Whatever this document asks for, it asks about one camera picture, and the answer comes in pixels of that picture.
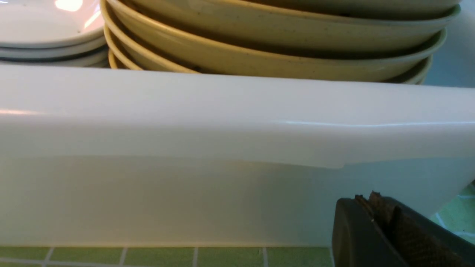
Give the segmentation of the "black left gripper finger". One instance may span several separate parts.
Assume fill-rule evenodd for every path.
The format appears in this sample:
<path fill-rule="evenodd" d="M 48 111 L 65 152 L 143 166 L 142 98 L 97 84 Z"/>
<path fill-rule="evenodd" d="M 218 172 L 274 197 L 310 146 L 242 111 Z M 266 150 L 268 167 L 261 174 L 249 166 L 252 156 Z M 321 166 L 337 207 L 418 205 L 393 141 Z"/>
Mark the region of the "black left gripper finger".
<path fill-rule="evenodd" d="M 392 197 L 338 199 L 336 267 L 473 267 L 475 247 Z"/>

